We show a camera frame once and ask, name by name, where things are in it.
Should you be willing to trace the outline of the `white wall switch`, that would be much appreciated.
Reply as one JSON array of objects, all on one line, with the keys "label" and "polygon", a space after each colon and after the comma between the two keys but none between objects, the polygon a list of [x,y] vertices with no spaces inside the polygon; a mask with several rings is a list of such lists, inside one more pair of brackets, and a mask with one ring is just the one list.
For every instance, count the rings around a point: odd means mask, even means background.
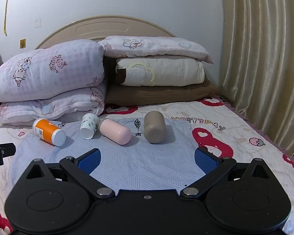
[{"label": "white wall switch", "polygon": [[36,28],[41,27],[41,19],[36,19],[36,20],[35,20],[35,27],[36,27]]}]

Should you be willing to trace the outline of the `beige wooden headboard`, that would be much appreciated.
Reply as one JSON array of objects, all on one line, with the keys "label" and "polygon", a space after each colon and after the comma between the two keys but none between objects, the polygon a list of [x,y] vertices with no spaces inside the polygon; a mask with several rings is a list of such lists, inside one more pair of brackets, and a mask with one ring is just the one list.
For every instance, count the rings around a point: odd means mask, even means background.
[{"label": "beige wooden headboard", "polygon": [[173,37],[174,35],[165,28],[143,19],[103,15],[65,25],[45,38],[37,48],[49,48],[58,43],[77,39],[100,41],[108,36]]}]

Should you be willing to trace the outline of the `cream white pillow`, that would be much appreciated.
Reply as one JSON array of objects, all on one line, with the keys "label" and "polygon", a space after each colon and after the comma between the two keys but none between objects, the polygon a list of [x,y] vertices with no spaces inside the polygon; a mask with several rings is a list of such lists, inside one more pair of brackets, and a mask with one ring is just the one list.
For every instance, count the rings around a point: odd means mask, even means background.
[{"label": "cream white pillow", "polygon": [[120,84],[129,87],[184,87],[204,82],[201,62],[184,56],[149,56],[117,60]]}]

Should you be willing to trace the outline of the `large folded pink quilt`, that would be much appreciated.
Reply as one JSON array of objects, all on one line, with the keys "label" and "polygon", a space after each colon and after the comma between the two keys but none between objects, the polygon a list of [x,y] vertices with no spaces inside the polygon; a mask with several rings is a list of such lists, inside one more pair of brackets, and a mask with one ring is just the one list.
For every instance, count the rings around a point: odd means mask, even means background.
[{"label": "large folded pink quilt", "polygon": [[73,40],[14,56],[0,66],[0,125],[28,125],[104,110],[103,47]]}]

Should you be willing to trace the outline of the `orange white paper cup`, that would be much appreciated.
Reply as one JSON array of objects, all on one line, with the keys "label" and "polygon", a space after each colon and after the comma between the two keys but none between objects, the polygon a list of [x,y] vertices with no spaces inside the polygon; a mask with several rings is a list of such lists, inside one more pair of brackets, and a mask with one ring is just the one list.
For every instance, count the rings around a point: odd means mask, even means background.
[{"label": "orange white paper cup", "polygon": [[36,119],[32,130],[35,136],[54,146],[62,146],[66,141],[66,133],[44,118]]}]

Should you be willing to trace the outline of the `white green-print paper cup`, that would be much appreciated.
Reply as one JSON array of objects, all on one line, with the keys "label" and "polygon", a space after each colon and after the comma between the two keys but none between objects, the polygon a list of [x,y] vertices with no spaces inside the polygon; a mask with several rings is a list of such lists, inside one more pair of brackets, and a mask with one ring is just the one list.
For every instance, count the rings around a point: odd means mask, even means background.
[{"label": "white green-print paper cup", "polygon": [[80,126],[80,134],[84,139],[91,139],[99,128],[100,118],[92,113],[83,116]]}]

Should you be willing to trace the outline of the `beige taupe bottle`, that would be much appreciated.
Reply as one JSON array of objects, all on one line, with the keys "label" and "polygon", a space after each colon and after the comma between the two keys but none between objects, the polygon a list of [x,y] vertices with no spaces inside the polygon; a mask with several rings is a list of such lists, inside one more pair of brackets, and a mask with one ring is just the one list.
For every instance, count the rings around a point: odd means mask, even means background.
[{"label": "beige taupe bottle", "polygon": [[145,115],[144,136],[152,144],[161,143],[166,139],[166,124],[161,112],[150,111]]}]

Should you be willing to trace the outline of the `yellow wall sticker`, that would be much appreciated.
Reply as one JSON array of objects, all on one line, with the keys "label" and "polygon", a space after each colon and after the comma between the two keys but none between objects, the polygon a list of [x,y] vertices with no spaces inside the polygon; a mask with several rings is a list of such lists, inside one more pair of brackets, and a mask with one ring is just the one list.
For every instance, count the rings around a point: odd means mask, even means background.
[{"label": "yellow wall sticker", "polygon": [[24,49],[24,48],[26,48],[26,39],[21,39],[21,40],[19,41],[19,48],[20,48],[20,49]]}]

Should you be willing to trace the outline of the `beige striped curtain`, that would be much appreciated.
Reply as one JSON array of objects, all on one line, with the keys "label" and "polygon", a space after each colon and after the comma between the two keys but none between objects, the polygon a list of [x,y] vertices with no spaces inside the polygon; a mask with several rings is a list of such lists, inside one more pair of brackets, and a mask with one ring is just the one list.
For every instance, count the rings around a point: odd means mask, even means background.
[{"label": "beige striped curtain", "polygon": [[220,90],[294,155],[294,0],[223,0]]}]

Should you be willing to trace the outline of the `blue-grey patterned cloth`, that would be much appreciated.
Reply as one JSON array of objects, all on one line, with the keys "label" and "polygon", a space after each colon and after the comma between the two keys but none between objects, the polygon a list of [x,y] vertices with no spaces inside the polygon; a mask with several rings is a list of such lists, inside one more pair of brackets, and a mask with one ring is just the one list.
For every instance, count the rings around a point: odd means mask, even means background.
[{"label": "blue-grey patterned cloth", "polygon": [[131,130],[132,138],[126,145],[118,145],[100,132],[92,139],[82,138],[79,121],[58,123],[67,135],[65,144],[60,147],[42,141],[33,133],[28,134],[16,148],[7,190],[12,190],[33,159],[57,163],[66,156],[78,158],[94,148],[100,150],[101,160],[90,175],[116,193],[121,189],[175,189],[179,192],[205,175],[195,163],[198,146],[189,122],[167,119],[167,137],[159,144],[151,144],[144,137],[142,118],[116,122]]}]

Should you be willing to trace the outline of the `pink cup grey rim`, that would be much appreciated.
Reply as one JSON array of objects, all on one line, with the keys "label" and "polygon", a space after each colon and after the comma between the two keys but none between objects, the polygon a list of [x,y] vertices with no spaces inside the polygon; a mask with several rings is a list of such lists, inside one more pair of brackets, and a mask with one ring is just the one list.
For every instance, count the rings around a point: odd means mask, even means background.
[{"label": "pink cup grey rim", "polygon": [[127,127],[111,119],[101,121],[99,130],[103,136],[119,145],[127,144],[132,137],[132,133]]}]

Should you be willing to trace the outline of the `pink rabbit pillow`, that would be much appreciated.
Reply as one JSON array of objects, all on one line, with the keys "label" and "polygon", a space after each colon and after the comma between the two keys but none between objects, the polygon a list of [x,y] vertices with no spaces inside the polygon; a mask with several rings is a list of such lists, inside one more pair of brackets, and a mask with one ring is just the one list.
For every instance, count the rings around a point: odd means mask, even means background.
[{"label": "pink rabbit pillow", "polygon": [[108,36],[99,41],[104,55],[113,58],[147,56],[185,56],[213,64],[208,51],[200,44],[177,37]]}]

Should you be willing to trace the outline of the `cartoon bear bed sheet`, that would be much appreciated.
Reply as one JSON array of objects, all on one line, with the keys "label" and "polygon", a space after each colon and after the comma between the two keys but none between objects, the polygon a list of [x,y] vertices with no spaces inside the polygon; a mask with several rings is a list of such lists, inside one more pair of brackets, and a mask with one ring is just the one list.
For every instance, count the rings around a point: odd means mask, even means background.
[{"label": "cartoon bear bed sheet", "polygon": [[[17,146],[30,134],[34,118],[37,117],[26,113],[26,116],[22,116],[18,121],[12,117],[11,107],[11,103],[0,107],[0,144],[12,142]],[[100,118],[132,118],[134,121],[134,118],[141,119],[153,110],[161,112],[169,121],[187,121],[192,130],[204,129],[203,132],[208,135],[202,143],[208,143],[208,140],[211,144],[215,142],[215,145],[204,145],[215,155],[232,153],[233,158],[239,162],[263,158],[290,198],[292,211],[283,230],[287,234],[294,234],[294,157],[289,157],[286,150],[272,143],[262,131],[256,130],[247,119],[234,112],[230,104],[221,101],[219,97],[149,106],[119,106],[106,103],[103,108],[102,103],[98,108],[75,111],[55,120],[59,121],[59,127],[63,127],[64,123],[81,120],[88,112],[102,111],[100,115],[98,112],[95,114]],[[8,194],[7,177],[12,159],[13,157],[9,157],[4,161],[4,165],[0,166],[0,234],[11,232],[4,214],[4,202]]]}]

